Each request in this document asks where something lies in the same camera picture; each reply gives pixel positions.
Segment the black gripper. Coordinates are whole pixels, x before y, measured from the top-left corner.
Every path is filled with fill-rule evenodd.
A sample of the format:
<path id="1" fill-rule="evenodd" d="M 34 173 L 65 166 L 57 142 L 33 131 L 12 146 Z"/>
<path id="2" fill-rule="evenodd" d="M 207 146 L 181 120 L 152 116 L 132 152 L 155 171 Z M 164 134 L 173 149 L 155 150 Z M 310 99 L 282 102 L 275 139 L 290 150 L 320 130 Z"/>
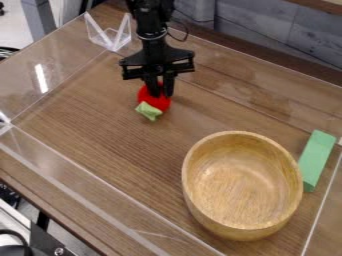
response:
<path id="1" fill-rule="evenodd" d="M 157 98 L 160 88 L 156 76 L 163 75 L 163 93 L 165 97 L 171 97 L 173 95 L 175 74 L 195 71 L 193 57 L 193 51 L 171 46 L 165 46 L 163 50 L 157 50 L 151 55 L 140 50 L 119 61 L 123 79 L 143 79 L 149 95 Z"/>

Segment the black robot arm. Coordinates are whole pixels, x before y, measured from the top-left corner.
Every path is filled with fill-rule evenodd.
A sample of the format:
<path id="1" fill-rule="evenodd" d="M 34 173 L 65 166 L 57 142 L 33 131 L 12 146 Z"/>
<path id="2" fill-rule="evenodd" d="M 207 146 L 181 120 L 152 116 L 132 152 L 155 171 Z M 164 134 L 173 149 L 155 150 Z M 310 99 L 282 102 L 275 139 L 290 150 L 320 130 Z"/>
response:
<path id="1" fill-rule="evenodd" d="M 125 4 L 136 21 L 141 50 L 119 61 L 123 79 L 141 79 L 153 98 L 169 98 L 177 74 L 195 71 L 195 52 L 173 48 L 165 41 L 173 0 L 125 0 Z"/>

